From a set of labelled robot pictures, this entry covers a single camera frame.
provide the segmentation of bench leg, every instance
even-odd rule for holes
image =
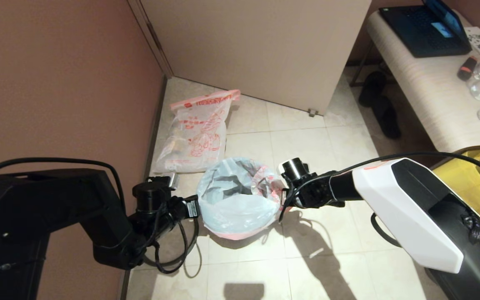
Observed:
[[[353,79],[349,83],[349,87],[361,87],[363,82],[357,82],[357,78],[360,75],[360,71],[362,71],[362,67],[364,67],[364,63],[366,62],[366,58],[368,57],[370,51],[373,48],[373,40],[370,40],[370,44],[368,44],[368,50],[364,53],[362,60],[360,61],[360,65],[358,66],[358,70],[356,70],[355,74],[353,75]]]

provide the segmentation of laptop screen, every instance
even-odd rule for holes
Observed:
[[[434,12],[457,36],[465,40],[465,32],[459,18],[441,0],[423,0],[427,8]]]

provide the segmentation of black cable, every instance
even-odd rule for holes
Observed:
[[[289,192],[293,192],[294,191],[294,184],[292,183],[291,180],[288,180],[288,177],[286,176],[285,173],[282,173],[282,177],[284,177],[286,180],[286,182],[289,182],[290,183],[290,186],[288,187],[288,191]],[[282,211],[280,211],[280,215],[279,215],[279,222],[282,222],[283,220],[283,216],[284,216],[284,213],[286,211],[286,208],[290,206],[290,204],[292,203],[292,200],[294,199],[293,197],[288,197],[288,192],[286,193],[286,199],[284,200],[284,202],[282,203]]]
[[[381,226],[379,226],[379,224],[377,224],[377,220],[375,219],[375,217],[377,217],[377,215],[374,213],[372,213],[372,217],[370,218],[371,222],[372,222],[372,226],[373,226],[373,229],[375,229],[375,231],[377,231],[377,233],[383,238],[385,239],[385,241],[391,243],[392,245],[396,246],[396,247],[400,247],[401,248],[401,245],[400,243],[398,242],[398,240],[396,239],[393,239],[390,235],[388,235],[387,233],[384,232],[384,230],[381,228]]]
[[[116,188],[118,189],[118,196],[120,198],[120,203],[122,206],[122,211],[125,213],[125,199],[123,196],[123,190],[122,190],[122,183],[120,181],[120,177],[118,176],[118,173],[116,172],[116,169],[109,165],[108,163],[104,163],[101,161],[93,161],[93,160],[82,160],[82,159],[67,159],[67,158],[62,158],[62,157],[25,157],[21,159],[13,159],[13,160],[7,160],[4,162],[0,162],[0,169],[3,169],[5,167],[8,167],[10,165],[19,165],[21,163],[32,163],[32,162],[61,162],[61,163],[80,163],[84,165],[98,165],[104,168],[107,168],[112,172],[112,176],[114,177],[114,181],[116,182]]]
[[[198,220],[194,220],[194,235],[192,236],[192,240],[190,241],[190,244],[188,245],[188,250],[186,251],[186,256],[188,256],[188,254],[194,249],[194,246],[196,245],[196,241],[198,240],[198,235],[200,234],[200,224],[198,222]],[[174,264],[178,264],[182,259],[183,259],[183,254],[181,254],[180,256],[178,256],[177,258],[173,259],[173,260],[170,260],[169,262],[161,262],[160,264],[162,266],[172,266]],[[152,266],[152,267],[156,267],[157,264],[149,259],[147,256],[144,256],[143,258],[143,262],[149,266]]]
[[[162,197],[159,197],[159,199],[166,199],[166,194],[163,190],[161,189],[158,189],[158,191],[162,192]],[[137,252],[140,252],[142,251],[144,248],[148,247],[148,245],[150,245],[150,243],[152,241],[154,241],[157,237],[157,229],[158,229],[158,221],[160,219],[160,217],[162,216],[162,213],[167,213],[167,211],[163,211],[165,210],[167,207],[167,204],[166,204],[166,201],[162,201],[162,203],[158,206],[158,209],[157,211],[155,212],[155,223],[153,224],[153,232],[152,234],[149,236],[149,238],[147,239],[147,241],[145,241],[145,243],[143,245],[141,245],[141,247],[138,249]]]
[[[362,165],[367,165],[368,163],[372,163],[372,162],[377,162],[377,161],[383,161],[383,160],[392,160],[392,159],[399,159],[399,158],[405,158],[406,156],[441,156],[441,157],[448,157],[448,158],[456,158],[456,159],[460,159],[460,160],[463,160],[463,161],[467,161],[467,162],[470,162],[470,163],[473,163],[474,165],[480,167],[480,161],[478,160],[475,160],[473,158],[470,158],[468,156],[464,156],[464,155],[461,155],[461,154],[455,154],[455,153],[450,153],[450,152],[409,152],[409,153],[402,153],[402,154],[392,154],[392,155],[386,155],[386,156],[381,156],[381,157],[378,157],[376,159],[371,159],[371,160],[368,160],[368,161],[364,161],[364,162],[361,162],[361,163],[358,163],[356,165],[352,165],[351,167],[348,167],[346,169],[343,169],[341,171],[338,171],[334,174],[331,174],[331,175],[320,175],[316,178],[313,178],[311,180],[308,180],[306,181],[305,183],[301,184],[301,186],[299,186],[296,190],[294,190],[293,192],[291,192],[290,194],[288,194],[286,196],[286,200],[284,201],[284,205],[283,205],[283,208],[282,210],[284,211],[288,205],[290,205],[292,203],[292,200],[294,197],[296,197],[296,195],[299,193],[299,191],[304,188],[305,186],[307,186],[308,184],[311,184],[312,182],[316,182],[318,180],[323,180],[323,179],[328,179],[328,178],[331,178],[332,176],[334,175],[340,175],[342,173],[345,173],[345,172],[348,172],[348,171],[351,171],[352,169],[355,169],[357,167],[361,167]]]
[[[181,222],[179,222],[179,229],[181,229],[181,234],[182,234],[182,237],[183,237],[182,241],[185,244],[185,251],[182,253],[183,258],[181,259],[181,262],[175,268],[172,268],[171,270],[166,270],[162,267],[162,264],[160,263],[160,260],[158,258],[158,249],[160,249],[160,245],[156,241],[153,243],[153,246],[155,247],[155,264],[157,265],[158,271],[161,271],[164,274],[171,274],[171,273],[177,271],[178,269],[180,269],[183,266],[183,264],[185,263],[186,256],[188,255],[188,241],[187,241],[187,238],[186,238],[185,228],[183,227]]]

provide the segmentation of door frame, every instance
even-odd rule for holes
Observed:
[[[145,36],[145,40],[147,40],[149,48],[155,55],[158,65],[166,77],[170,79],[173,76],[172,68],[166,59],[166,55],[164,55],[164,51],[162,51],[162,46],[160,45],[157,35],[155,34],[151,21],[149,21],[149,18],[143,9],[141,1],[127,0],[127,2],[129,6],[131,6],[131,10],[137,19],[138,25],[142,29],[142,33]]]

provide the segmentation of label sticker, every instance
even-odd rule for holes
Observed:
[[[198,209],[196,208],[196,201],[186,203],[186,208],[188,209],[188,217],[194,218],[198,216]]]

